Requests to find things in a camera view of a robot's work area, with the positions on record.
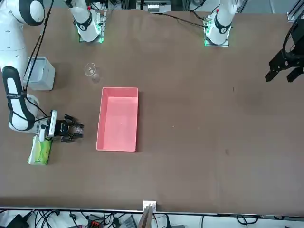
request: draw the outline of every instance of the table surface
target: table surface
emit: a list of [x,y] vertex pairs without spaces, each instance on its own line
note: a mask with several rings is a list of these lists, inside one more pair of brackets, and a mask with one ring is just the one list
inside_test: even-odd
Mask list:
[[[29,93],[77,117],[85,137],[53,143],[46,167],[28,165],[33,135],[9,129],[0,85],[0,204],[303,215],[304,78],[264,78],[289,28],[285,15],[237,14],[230,47],[204,47],[201,28],[115,10],[96,45],[78,43],[69,10],[53,9],[40,55],[55,86]],[[30,53],[40,28],[24,30]],[[91,62],[98,84],[83,71]],[[137,153],[95,149],[104,86],[140,91]]]

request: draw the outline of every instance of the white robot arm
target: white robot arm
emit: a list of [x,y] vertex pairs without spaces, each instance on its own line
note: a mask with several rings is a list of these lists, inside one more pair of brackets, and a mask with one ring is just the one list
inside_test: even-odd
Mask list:
[[[94,12],[90,12],[85,0],[69,2],[70,9],[77,21],[77,27],[85,41],[94,40],[99,34],[94,31]],[[71,126],[80,126],[75,119],[66,115],[64,120],[56,120],[57,112],[51,117],[39,116],[39,101],[23,89],[23,77],[27,73],[28,55],[23,37],[23,25],[41,25],[45,10],[42,0],[0,0],[0,69],[2,72],[9,114],[9,127],[18,132],[39,134],[43,141],[46,136],[62,136],[62,142],[72,142]]]
[[2,0],[0,2],[0,68],[10,107],[9,126],[22,132],[38,133],[38,99],[23,91],[22,82],[28,56],[23,24],[32,26],[44,20],[42,0]]
[[88,10],[85,0],[63,0],[70,8],[76,21],[79,35],[86,42],[95,40],[101,31],[97,28],[98,18],[95,10]]
[[211,26],[206,35],[209,40],[216,44],[223,44],[229,35],[232,19],[237,12],[236,0],[221,0],[218,12],[211,15]]

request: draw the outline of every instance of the clear glass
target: clear glass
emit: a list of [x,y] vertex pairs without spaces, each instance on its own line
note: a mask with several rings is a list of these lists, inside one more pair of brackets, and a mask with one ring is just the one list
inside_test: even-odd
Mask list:
[[85,75],[90,77],[93,83],[100,81],[99,70],[94,63],[88,63],[85,67]]

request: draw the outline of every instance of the black cable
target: black cable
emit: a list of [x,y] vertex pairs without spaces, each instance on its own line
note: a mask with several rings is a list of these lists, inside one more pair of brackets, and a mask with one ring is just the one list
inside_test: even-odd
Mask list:
[[204,218],[205,218],[205,216],[203,215],[203,216],[201,217],[201,228],[203,228]]
[[295,54],[290,54],[290,52],[286,52],[286,44],[289,40],[289,37],[291,35],[291,33],[294,31],[295,27],[298,24],[299,19],[301,19],[301,17],[304,15],[304,10],[300,13],[300,15],[298,16],[298,18],[295,20],[295,22],[293,23],[293,25],[290,27],[284,42],[283,42],[283,47],[282,47],[282,54],[286,59],[297,59],[297,58],[304,58],[304,55],[295,55]]
[[34,53],[35,53],[35,51],[36,51],[36,48],[37,48],[38,43],[39,43],[39,41],[40,41],[40,38],[41,38],[41,36],[38,37],[38,40],[37,40],[37,42],[36,42],[36,44],[35,44],[35,47],[34,47],[34,49],[33,49],[33,51],[32,51],[32,54],[30,55],[30,58],[29,58],[29,61],[28,61],[28,65],[27,65],[27,68],[25,69],[23,78],[25,77],[25,74],[26,74],[27,71],[28,71],[28,67],[29,67],[29,65],[30,65],[30,63],[31,63],[31,61],[32,61],[33,55],[34,55]]
[[[28,121],[29,123],[31,122],[31,121],[27,120],[26,118],[24,118],[23,116],[19,115],[18,113],[14,112],[13,109],[10,107],[9,103],[8,103],[8,107],[9,107],[9,109],[10,109],[16,116],[20,117],[20,118],[23,119],[23,120]],[[44,119],[47,119],[47,118],[50,118],[50,117],[51,117],[51,116],[45,116],[45,117],[43,117],[43,118],[40,118],[40,119],[35,120],[34,122],[38,122],[38,121],[40,121],[40,120],[44,120]]]
[[198,19],[204,20],[204,18],[201,18],[196,12],[194,12],[194,10],[190,10],[190,12],[192,12]]
[[154,214],[153,214],[153,216],[154,216],[154,219],[155,219],[156,227],[158,228],[157,219],[156,219],[156,217],[155,217],[155,215],[154,215]]
[[220,6],[220,4],[212,10],[212,13]]
[[90,3],[91,5],[95,6],[96,10],[98,10],[99,8],[94,4],[94,3]]
[[39,224],[39,222],[43,219],[43,217],[41,217],[38,222],[37,222],[37,216],[38,216],[38,213],[40,212],[40,210],[37,211],[36,213],[36,216],[35,216],[35,228],[37,228],[37,225]]
[[85,217],[86,220],[89,220],[89,216],[85,215],[82,211],[80,211],[80,213],[83,215],[83,217]]
[[50,216],[50,214],[52,214],[52,212],[51,213],[49,213],[48,214],[48,216],[46,216],[46,214],[43,212],[43,211],[39,211],[39,214],[43,217],[43,222],[42,222],[42,224],[41,224],[41,228],[43,228],[44,227],[44,225],[45,225],[45,223],[47,224],[47,227],[48,228],[52,228],[51,227],[51,225],[49,224],[49,222],[48,222],[48,217]]
[[144,0],[141,0],[141,3],[140,3],[141,10],[143,10],[143,5],[144,5]]
[[27,89],[28,89],[29,79],[30,79],[30,77],[31,77],[31,75],[32,75],[32,72],[33,72],[33,69],[34,69],[34,65],[35,65],[35,62],[36,62],[36,60],[37,60],[38,53],[39,53],[39,51],[40,51],[40,47],[41,47],[41,44],[42,44],[42,41],[43,41],[44,34],[45,34],[45,32],[46,32],[46,29],[47,29],[48,19],[49,19],[49,16],[50,16],[50,14],[51,14],[51,10],[52,10],[53,4],[54,4],[54,0],[52,0],[52,2],[51,2],[51,5],[50,5],[49,10],[48,10],[48,13],[47,13],[47,16],[46,16],[46,18],[45,18],[45,20],[44,20],[43,32],[42,32],[42,34],[40,34],[41,40],[40,40],[40,43],[39,43],[39,46],[38,46],[38,49],[37,49],[37,52],[36,52],[36,55],[35,55],[35,58],[34,58],[34,62],[33,62],[33,64],[32,64],[31,70],[30,70],[29,75],[28,75],[28,80],[27,80],[27,84],[26,84],[26,87],[25,87],[25,91],[27,91]]
[[44,116],[47,116],[47,114],[46,114],[38,105],[36,105],[35,103],[31,102],[31,101],[29,100],[28,97],[26,97],[25,99],[27,99],[28,102],[30,102],[30,103],[31,103],[32,105],[34,105],[37,109],[39,109],[39,111],[42,112],[42,113],[44,114]]
[[197,10],[199,7],[203,6],[205,1],[207,0],[203,0],[193,11]]
[[199,26],[199,27],[203,27],[203,28],[206,28],[206,29],[208,28],[208,26],[206,26],[206,25],[200,25],[200,24],[197,24],[197,23],[193,23],[193,22],[191,22],[191,21],[187,21],[187,20],[184,20],[184,19],[182,19],[182,18],[178,18],[178,17],[173,16],[173,15],[169,15],[169,14],[160,14],[160,15],[169,16],[169,17],[175,18],[175,19],[177,19],[177,20],[181,20],[181,21],[187,22],[187,23],[189,23],[189,24],[196,25],[196,26]]
[[108,219],[108,217],[110,217],[112,215],[112,213],[111,214],[109,214],[109,215],[107,215],[107,217],[106,218],[104,218],[104,216],[103,217],[101,217],[101,218],[97,218],[97,219],[95,219],[95,220],[93,220],[93,221],[91,221],[91,223],[92,222],[95,222],[95,221],[98,221],[98,220],[100,220],[100,219],[103,219],[104,218],[104,220],[103,221],[101,221],[100,222],[100,224],[102,223],[102,222],[104,222],[105,220],[107,220]]
[[247,222],[247,220],[245,219],[244,216],[242,216],[242,215],[240,215],[240,216],[237,215],[237,221],[238,221],[239,224],[244,225],[244,226],[246,226],[246,228],[248,228],[248,225],[256,224],[257,221],[258,221],[258,218],[256,218],[256,220],[253,221],[253,222]]
[[167,214],[166,214],[166,218],[167,218],[167,226],[166,226],[166,228],[172,228],[172,226],[170,224],[169,216]]

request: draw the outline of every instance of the pink tray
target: pink tray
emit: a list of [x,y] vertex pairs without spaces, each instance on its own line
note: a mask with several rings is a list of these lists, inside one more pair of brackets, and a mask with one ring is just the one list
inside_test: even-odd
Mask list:
[[104,87],[101,96],[98,151],[135,152],[138,88]]

